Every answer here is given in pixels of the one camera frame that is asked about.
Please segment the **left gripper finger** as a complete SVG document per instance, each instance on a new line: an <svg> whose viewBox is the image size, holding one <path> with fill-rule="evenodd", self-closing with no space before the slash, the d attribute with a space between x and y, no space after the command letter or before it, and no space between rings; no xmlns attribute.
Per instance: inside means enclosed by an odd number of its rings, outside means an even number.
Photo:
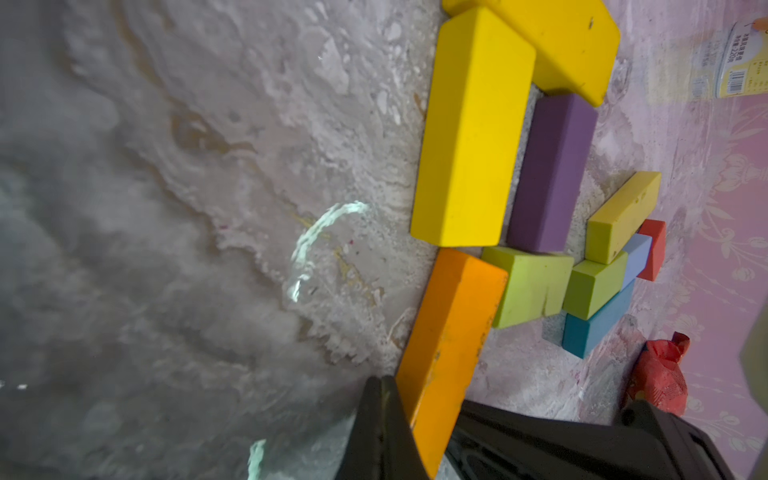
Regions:
<svg viewBox="0 0 768 480"><path fill-rule="evenodd" d="M335 478L429 478L392 376L367 379Z"/></svg>

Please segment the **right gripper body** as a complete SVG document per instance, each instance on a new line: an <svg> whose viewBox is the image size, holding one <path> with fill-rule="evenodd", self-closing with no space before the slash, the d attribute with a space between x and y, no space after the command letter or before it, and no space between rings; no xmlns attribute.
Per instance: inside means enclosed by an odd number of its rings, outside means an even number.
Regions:
<svg viewBox="0 0 768 480"><path fill-rule="evenodd" d="M611 425L517 414L467 401L446 456L462 479L730 479L710 437L633 401Z"/></svg>

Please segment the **teal block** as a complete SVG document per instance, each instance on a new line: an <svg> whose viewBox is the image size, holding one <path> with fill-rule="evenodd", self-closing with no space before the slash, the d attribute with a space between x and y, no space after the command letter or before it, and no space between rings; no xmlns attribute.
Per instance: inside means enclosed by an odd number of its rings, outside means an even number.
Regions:
<svg viewBox="0 0 768 480"><path fill-rule="evenodd" d="M627 313L635 281L609 300L589 320L567 314L561 346L567 352L584 359Z"/></svg>

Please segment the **lime green block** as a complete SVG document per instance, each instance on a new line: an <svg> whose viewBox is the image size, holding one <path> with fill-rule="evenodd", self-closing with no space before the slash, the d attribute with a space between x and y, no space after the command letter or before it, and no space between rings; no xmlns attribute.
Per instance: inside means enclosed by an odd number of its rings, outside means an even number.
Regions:
<svg viewBox="0 0 768 480"><path fill-rule="evenodd" d="M627 263L626 252L621 252L610 264L590 260L578 263L570 275L563 310L582 320L589 320L619 293Z"/></svg>
<svg viewBox="0 0 768 480"><path fill-rule="evenodd" d="M485 247L481 259L508 273L492 327L505 329L562 310L574 258L534 254L508 247Z"/></svg>

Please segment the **orange block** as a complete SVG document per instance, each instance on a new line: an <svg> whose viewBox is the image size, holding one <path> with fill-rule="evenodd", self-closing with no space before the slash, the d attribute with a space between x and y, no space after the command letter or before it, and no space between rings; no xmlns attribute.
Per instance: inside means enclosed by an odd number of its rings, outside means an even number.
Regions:
<svg viewBox="0 0 768 480"><path fill-rule="evenodd" d="M439 471L508 273L464 252L438 252L396 374L407 422L430 479Z"/></svg>

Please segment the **red block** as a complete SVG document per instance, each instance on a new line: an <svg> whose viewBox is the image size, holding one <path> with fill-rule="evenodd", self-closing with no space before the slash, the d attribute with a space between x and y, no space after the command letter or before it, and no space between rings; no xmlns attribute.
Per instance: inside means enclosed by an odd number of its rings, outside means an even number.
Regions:
<svg viewBox="0 0 768 480"><path fill-rule="evenodd" d="M665 260L666 254L666 223L661 220L647 219L643 222L638 233L652 239L645 268L638 274L643 280L654 282Z"/></svg>

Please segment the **light blue block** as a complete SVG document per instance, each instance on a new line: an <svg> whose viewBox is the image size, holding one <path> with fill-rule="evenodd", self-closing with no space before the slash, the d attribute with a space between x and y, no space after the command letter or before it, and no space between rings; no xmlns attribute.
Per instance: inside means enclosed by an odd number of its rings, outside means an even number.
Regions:
<svg viewBox="0 0 768 480"><path fill-rule="evenodd" d="M651 246L652 238L639 233L634 234L624 246L622 251L627 254L627 264L622 289L632 283L645 269Z"/></svg>

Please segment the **yellow-green long block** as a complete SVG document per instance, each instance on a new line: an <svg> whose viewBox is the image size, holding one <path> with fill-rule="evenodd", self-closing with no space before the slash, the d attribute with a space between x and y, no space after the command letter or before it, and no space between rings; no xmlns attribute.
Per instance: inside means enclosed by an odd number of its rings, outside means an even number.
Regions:
<svg viewBox="0 0 768 480"><path fill-rule="evenodd" d="M662 174L636 172L589 219L585 259L610 264L656 208Z"/></svg>

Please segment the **purple block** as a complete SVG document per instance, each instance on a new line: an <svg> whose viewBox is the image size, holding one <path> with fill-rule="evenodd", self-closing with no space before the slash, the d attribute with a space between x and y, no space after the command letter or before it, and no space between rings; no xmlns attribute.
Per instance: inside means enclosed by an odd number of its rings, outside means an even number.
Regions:
<svg viewBox="0 0 768 480"><path fill-rule="evenodd" d="M565 249L598 113L578 94L536 103L506 235L534 253Z"/></svg>

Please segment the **short yellow block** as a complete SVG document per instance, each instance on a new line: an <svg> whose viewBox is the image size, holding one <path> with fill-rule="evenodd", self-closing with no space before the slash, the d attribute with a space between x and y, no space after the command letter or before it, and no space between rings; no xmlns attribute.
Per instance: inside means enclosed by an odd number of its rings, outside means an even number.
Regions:
<svg viewBox="0 0 768 480"><path fill-rule="evenodd" d="M473 7L439 31L410 234L439 247L500 240L536 51Z"/></svg>

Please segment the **long yellow block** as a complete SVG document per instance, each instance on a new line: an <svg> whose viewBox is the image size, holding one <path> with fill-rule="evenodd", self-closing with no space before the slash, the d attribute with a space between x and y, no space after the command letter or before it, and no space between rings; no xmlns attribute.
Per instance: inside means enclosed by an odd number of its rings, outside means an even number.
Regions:
<svg viewBox="0 0 768 480"><path fill-rule="evenodd" d="M620 30L600 0L445 0L456 16L491 10L536 50L533 83L547 95L573 93L603 104L620 44Z"/></svg>

